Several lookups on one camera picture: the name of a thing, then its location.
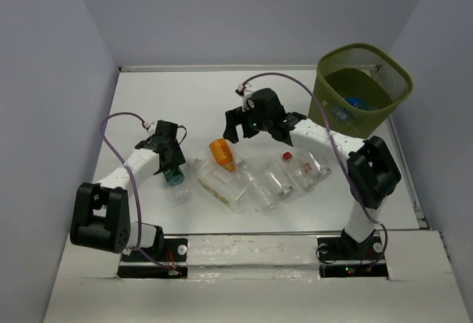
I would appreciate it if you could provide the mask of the green label water bottle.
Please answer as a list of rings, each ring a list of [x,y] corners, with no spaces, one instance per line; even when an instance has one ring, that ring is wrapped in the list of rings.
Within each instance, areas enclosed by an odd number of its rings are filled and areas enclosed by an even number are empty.
[[[189,190],[186,177],[180,167],[174,167],[163,172],[167,186],[171,189],[176,203],[186,203],[189,199]]]

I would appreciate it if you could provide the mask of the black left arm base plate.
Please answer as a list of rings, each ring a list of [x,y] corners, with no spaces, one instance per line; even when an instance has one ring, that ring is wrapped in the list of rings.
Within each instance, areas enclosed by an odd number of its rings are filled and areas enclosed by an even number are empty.
[[[121,279],[184,279],[188,276],[188,238],[164,237],[163,247],[144,248],[120,257]]]

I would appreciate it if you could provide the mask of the blue label water bottle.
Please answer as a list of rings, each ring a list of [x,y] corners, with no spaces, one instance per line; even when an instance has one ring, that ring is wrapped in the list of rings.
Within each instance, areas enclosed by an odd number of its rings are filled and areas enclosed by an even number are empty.
[[[365,101],[362,101],[359,98],[356,97],[348,97],[344,99],[351,107],[354,107],[356,109],[360,109],[363,111],[368,111],[368,112],[374,112],[377,111],[378,109],[374,106],[370,106],[368,103]]]

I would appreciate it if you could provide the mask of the orange juice bottle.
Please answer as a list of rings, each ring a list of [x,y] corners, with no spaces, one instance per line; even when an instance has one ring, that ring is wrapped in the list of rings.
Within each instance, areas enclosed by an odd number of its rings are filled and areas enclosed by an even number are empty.
[[[234,163],[234,156],[224,138],[219,138],[209,144],[209,149],[216,161],[216,163],[229,172],[236,170]]]

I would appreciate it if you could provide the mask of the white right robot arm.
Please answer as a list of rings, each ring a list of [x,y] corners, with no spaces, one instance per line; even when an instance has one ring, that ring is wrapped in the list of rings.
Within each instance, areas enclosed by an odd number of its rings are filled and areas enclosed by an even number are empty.
[[[298,112],[286,112],[270,88],[236,89],[242,105],[225,113],[223,137],[238,143],[267,132],[274,140],[311,154],[332,152],[341,162],[355,200],[350,218],[341,232],[338,249],[356,258],[369,248],[385,199],[394,192],[401,173],[384,140],[377,136],[361,139],[328,131]]]

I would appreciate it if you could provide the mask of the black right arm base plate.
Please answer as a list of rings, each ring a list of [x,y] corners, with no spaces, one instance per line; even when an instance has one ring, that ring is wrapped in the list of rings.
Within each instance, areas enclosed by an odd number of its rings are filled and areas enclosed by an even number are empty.
[[[315,255],[321,278],[389,278],[383,243],[379,236],[369,238],[360,248],[346,249],[341,237],[319,237]]]

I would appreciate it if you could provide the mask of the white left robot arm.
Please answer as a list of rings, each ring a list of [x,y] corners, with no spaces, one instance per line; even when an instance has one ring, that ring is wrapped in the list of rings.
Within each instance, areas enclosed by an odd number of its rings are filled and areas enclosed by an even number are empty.
[[[165,247],[163,229],[132,222],[129,199],[150,177],[186,163],[178,130],[182,125],[159,120],[129,157],[96,183],[82,183],[75,195],[69,239],[73,245],[114,254],[138,250],[144,258],[159,258]]]

